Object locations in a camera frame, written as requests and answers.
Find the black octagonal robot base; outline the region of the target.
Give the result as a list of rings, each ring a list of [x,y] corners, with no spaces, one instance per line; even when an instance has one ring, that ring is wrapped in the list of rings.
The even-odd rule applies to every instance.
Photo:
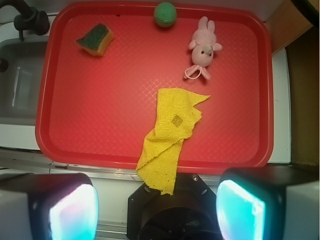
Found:
[[[173,195],[142,184],[127,200],[129,240],[221,240],[216,194],[197,174],[179,173]]]

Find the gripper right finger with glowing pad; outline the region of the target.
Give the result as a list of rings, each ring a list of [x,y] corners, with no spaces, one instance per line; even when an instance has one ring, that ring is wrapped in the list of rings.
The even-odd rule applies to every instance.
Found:
[[[220,176],[216,215],[225,240],[318,240],[319,169],[229,168]]]

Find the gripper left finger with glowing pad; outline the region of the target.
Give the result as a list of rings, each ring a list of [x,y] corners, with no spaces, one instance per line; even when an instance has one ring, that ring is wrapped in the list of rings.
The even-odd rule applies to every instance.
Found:
[[[84,173],[0,176],[2,240],[93,240],[97,190]]]

